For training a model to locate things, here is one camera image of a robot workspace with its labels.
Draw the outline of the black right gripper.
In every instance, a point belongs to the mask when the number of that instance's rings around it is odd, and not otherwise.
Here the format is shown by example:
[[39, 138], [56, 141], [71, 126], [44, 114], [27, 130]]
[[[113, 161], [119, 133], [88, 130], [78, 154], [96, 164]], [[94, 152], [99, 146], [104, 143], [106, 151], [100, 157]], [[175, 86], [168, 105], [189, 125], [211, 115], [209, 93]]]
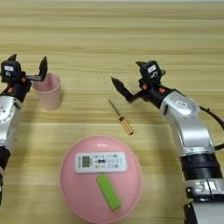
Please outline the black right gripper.
[[[136, 64], [140, 68], [146, 68], [146, 62], [137, 61]], [[111, 78], [115, 89], [128, 101], [133, 102], [134, 100], [141, 98], [145, 102], [152, 103], [156, 108], [160, 108], [164, 98], [173, 92], [173, 89], [163, 86], [160, 81], [146, 80], [144, 78], [139, 80], [139, 87], [141, 90], [136, 94], [132, 94], [124, 84], [117, 78]]]

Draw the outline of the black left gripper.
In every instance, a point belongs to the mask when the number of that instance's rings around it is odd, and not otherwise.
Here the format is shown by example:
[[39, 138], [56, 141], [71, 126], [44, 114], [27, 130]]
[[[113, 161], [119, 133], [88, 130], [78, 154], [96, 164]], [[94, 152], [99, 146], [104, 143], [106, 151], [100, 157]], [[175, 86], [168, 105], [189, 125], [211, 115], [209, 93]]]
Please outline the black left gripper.
[[[8, 60], [16, 61], [17, 55], [12, 54]], [[33, 81], [43, 81], [47, 74], [47, 57], [44, 57], [39, 65], [38, 75], [22, 75], [19, 78], [3, 76], [2, 83], [6, 83], [6, 89], [0, 94], [0, 96], [9, 96], [16, 98], [20, 102], [24, 102], [26, 94], [30, 91]]]

